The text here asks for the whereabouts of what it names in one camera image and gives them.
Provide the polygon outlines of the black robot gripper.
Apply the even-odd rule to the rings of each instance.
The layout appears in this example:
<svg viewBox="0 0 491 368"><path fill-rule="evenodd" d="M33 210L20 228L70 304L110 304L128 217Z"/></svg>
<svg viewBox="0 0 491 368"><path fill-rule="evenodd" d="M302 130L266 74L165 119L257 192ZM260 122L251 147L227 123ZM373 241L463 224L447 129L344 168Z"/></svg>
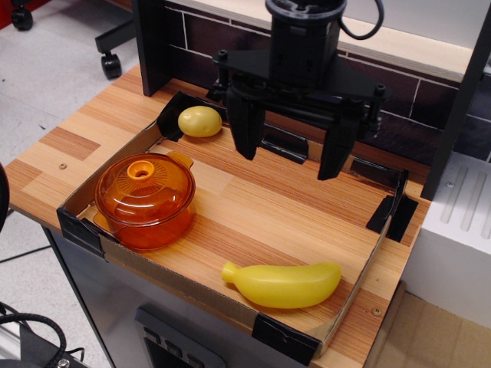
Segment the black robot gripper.
<svg viewBox="0 0 491 368"><path fill-rule="evenodd" d="M338 55L345 1L267 1L272 16L269 47L213 55L219 69L213 93L226 105L236 150L253 160L263 137L265 113L326 130L318 180L336 178L358 129L376 133L383 84L352 70Z"/></svg>

